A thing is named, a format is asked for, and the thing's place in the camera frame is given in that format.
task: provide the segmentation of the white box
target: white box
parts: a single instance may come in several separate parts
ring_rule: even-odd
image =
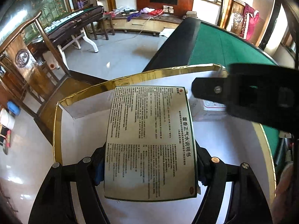
[[[226,116],[226,106],[208,100],[189,99],[190,110],[193,121],[215,121],[222,120]]]
[[[192,18],[197,18],[197,12],[196,11],[187,11],[186,16],[192,17]]]
[[[56,108],[53,131],[55,161],[63,165],[74,164],[91,156],[96,148],[104,145],[115,86],[180,86],[188,90],[187,97],[190,98],[193,80],[196,77],[211,77],[218,70],[218,65],[206,64],[148,71],[95,85],[64,99]],[[268,204],[271,204],[275,174],[260,124],[227,116],[220,121],[193,122],[193,131],[198,144],[206,148],[211,156],[217,156],[227,164],[247,162],[253,169]],[[96,190],[110,222],[117,223],[125,217],[125,222],[130,224],[191,223],[207,189],[199,183],[202,194],[197,198],[138,203],[106,199],[103,186],[102,182]],[[76,191],[76,186],[72,183],[76,217],[78,223],[84,223]],[[230,193],[231,183],[227,183],[219,223],[225,220]]]

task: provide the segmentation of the green plants painting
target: green plants painting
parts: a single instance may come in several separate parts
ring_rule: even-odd
[[[68,14],[64,0],[16,0],[0,22],[0,43],[21,23],[33,17],[39,10],[42,11],[39,20],[43,28]],[[39,35],[39,32],[32,24],[21,35],[25,43],[28,44]]]

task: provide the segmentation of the white floor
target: white floor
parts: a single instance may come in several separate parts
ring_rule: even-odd
[[[98,36],[99,48],[93,53],[90,44],[80,40],[81,50],[70,46],[65,50],[70,69],[104,79],[113,79],[141,72],[163,44],[164,39],[151,34],[118,32],[109,40]],[[55,74],[61,78],[62,69]],[[35,112],[39,103],[30,95],[24,102]],[[53,164],[53,149],[33,118],[21,110],[11,135],[8,155],[0,150],[0,184],[17,217],[28,223],[30,211],[44,177]]]
[[[90,44],[79,40],[81,50],[69,46],[65,50],[71,70],[111,80],[143,71],[165,41],[152,34],[116,32],[109,40],[98,35],[94,40],[99,52],[94,53]]]

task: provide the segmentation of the red cloth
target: red cloth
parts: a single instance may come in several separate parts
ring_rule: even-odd
[[[255,30],[255,25],[258,22],[260,13],[258,10],[253,9],[246,4],[243,11],[243,25],[240,36],[246,40],[249,40]]]
[[[113,17],[113,18],[116,16],[116,14],[114,14],[113,12],[104,12],[103,14],[104,14],[104,15],[105,15],[105,14],[110,14],[111,17]]]
[[[163,10],[162,9],[158,9],[158,10],[154,10],[152,12],[149,12],[148,14],[159,15],[159,14],[162,14],[162,13],[163,13]]]

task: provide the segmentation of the white table leg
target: white table leg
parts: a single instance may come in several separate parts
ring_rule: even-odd
[[[80,43],[78,42],[78,40],[76,40],[75,36],[72,35],[72,39],[75,40],[75,43],[77,45],[77,49],[81,49],[81,45]]]
[[[89,44],[92,45],[92,47],[93,47],[94,50],[95,50],[95,53],[99,52],[98,47],[97,47],[97,45],[95,44],[95,42],[93,42],[91,39],[89,39],[89,38],[87,37],[84,28],[82,28],[80,31],[81,31],[81,33],[84,34],[83,39],[84,39],[87,43],[89,43]]]
[[[64,64],[65,64],[66,67],[68,68],[68,64],[66,63],[65,53],[64,53],[64,51],[62,50],[61,45],[60,45],[60,44],[57,45],[57,48],[58,48],[58,50],[59,50],[59,52],[60,52],[60,54],[61,54],[62,61],[64,62]]]

